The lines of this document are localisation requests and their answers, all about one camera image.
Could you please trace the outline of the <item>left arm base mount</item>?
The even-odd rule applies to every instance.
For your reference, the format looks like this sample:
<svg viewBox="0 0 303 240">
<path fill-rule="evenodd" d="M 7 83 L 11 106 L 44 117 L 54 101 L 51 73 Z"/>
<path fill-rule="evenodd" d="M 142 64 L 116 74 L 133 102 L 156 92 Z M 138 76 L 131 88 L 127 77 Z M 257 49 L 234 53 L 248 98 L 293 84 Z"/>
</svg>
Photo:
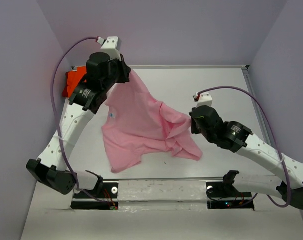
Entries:
<svg viewBox="0 0 303 240">
<path fill-rule="evenodd" d="M 102 176 L 85 171 L 79 174 L 79 186 L 82 190 L 74 190 L 71 209 L 117 211 L 119 209 L 119 182 L 105 181 Z"/>
</svg>

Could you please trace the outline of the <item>pink t-shirt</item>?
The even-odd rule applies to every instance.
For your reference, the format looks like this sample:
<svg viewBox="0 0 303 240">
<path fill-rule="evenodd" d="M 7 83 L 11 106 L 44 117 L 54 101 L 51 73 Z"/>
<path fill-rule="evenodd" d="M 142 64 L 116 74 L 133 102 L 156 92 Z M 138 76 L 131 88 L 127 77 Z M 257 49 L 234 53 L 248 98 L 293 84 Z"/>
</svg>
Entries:
<svg viewBox="0 0 303 240">
<path fill-rule="evenodd" d="M 132 71 L 129 82 L 117 84 L 105 102 L 109 108 L 102 126 L 103 142 L 112 173 L 120 173 L 151 153 L 199 161 L 203 152 L 192 139 L 191 119 L 155 99 Z"/>
</svg>

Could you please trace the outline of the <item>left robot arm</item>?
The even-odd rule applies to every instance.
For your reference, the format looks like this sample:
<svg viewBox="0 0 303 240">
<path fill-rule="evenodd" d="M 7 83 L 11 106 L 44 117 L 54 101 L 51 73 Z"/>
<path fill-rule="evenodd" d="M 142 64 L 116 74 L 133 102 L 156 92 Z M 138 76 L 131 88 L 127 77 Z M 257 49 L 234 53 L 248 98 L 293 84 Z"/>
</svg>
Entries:
<svg viewBox="0 0 303 240">
<path fill-rule="evenodd" d="M 93 53 L 86 62 L 86 73 L 75 81 L 65 114 L 59 120 L 46 149 L 37 159 L 29 159 L 27 170 L 41 184 L 67 195 L 80 186 L 80 175 L 68 161 L 82 132 L 93 119 L 115 84 L 129 82 L 131 68 L 121 53 Z"/>
</svg>

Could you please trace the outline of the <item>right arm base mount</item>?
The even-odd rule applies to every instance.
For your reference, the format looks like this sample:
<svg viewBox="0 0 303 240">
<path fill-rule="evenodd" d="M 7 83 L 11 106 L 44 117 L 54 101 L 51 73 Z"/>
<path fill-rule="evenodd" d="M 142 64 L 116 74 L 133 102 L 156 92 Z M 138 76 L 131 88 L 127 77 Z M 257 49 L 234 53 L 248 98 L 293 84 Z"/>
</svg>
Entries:
<svg viewBox="0 0 303 240">
<path fill-rule="evenodd" d="M 234 187 L 235 178 L 239 174 L 239 171 L 231 170 L 222 181 L 212 181 L 206 184 L 209 210 L 255 209 L 252 193 L 240 192 Z"/>
</svg>

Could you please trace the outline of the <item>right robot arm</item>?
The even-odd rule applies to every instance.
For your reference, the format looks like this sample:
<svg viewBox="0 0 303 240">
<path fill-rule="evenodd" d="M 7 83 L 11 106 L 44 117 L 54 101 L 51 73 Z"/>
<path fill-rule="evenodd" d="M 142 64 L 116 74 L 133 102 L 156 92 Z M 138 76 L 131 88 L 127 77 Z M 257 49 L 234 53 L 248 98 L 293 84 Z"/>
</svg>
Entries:
<svg viewBox="0 0 303 240">
<path fill-rule="evenodd" d="M 253 131 L 236 121 L 223 121 L 210 106 L 194 107 L 189 113 L 192 134 L 201 134 L 211 144 L 247 158 L 271 176 L 246 175 L 230 170 L 219 187 L 225 195 L 257 193 L 273 196 L 303 210 L 303 163 L 279 154 Z"/>
</svg>

